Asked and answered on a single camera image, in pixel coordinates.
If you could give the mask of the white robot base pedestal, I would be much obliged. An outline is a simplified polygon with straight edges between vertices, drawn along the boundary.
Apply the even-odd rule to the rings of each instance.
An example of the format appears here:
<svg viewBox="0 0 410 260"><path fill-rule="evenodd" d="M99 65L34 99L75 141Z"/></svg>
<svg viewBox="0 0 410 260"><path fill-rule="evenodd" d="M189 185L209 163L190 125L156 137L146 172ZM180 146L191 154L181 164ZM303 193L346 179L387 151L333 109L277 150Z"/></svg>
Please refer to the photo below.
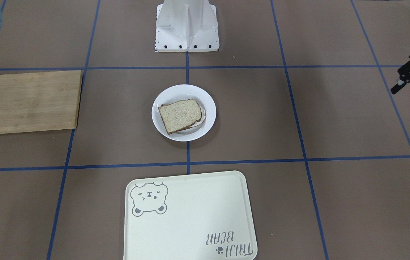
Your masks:
<svg viewBox="0 0 410 260"><path fill-rule="evenodd" d="M156 15L155 51L219 50L217 10L208 0L165 0Z"/></svg>

